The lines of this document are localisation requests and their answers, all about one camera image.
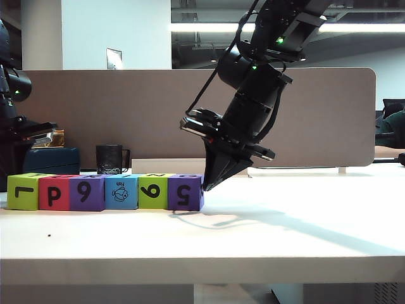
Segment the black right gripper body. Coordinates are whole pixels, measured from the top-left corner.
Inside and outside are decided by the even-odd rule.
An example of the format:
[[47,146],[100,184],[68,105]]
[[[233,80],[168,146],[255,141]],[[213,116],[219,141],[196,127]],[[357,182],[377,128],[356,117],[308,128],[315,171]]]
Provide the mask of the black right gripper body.
[[244,141],[233,134],[226,134],[222,129],[209,128],[202,139],[206,146],[206,154],[210,152],[234,160],[250,160],[252,156],[269,162],[275,159],[275,152],[271,149]]

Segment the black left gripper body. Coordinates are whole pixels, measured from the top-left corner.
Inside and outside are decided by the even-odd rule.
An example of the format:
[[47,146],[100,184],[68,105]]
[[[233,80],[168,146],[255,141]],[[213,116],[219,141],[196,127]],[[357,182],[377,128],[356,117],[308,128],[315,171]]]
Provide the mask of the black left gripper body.
[[34,145],[34,139],[1,142],[1,192],[6,192],[9,175],[21,174],[27,151]]

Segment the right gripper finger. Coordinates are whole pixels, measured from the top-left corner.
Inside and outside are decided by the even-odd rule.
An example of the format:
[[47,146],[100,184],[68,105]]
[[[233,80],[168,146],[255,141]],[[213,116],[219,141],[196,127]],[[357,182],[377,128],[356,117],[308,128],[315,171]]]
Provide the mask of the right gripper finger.
[[224,171],[223,179],[226,180],[235,174],[250,167],[253,162],[249,158],[232,158],[228,155],[228,166]]
[[206,164],[202,188],[210,191],[224,181],[224,171],[228,166],[228,155],[219,150],[213,143],[204,141]]

